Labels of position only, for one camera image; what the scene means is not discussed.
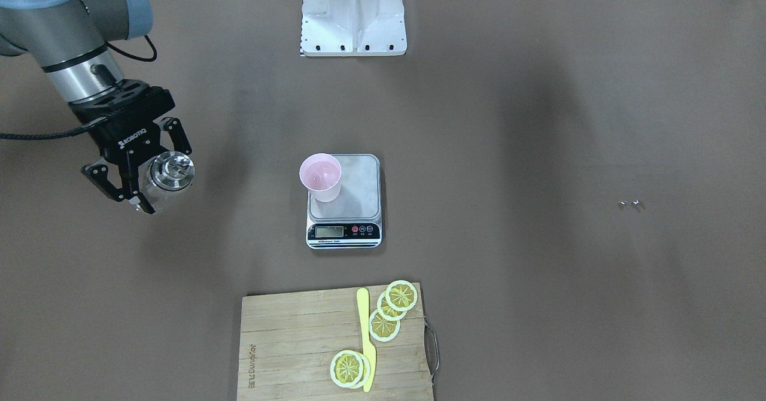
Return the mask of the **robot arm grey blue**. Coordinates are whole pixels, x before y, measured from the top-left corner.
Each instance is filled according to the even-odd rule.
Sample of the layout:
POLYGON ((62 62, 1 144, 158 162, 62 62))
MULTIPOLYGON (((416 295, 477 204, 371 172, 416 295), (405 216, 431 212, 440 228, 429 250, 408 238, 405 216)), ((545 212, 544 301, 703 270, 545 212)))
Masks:
POLYGON ((162 212, 195 176, 169 90, 124 76, 114 41, 148 38, 150 0, 1 0, 2 55, 35 58, 80 121, 63 133, 4 133, 7 140, 88 134, 99 159, 82 174, 105 196, 162 212))

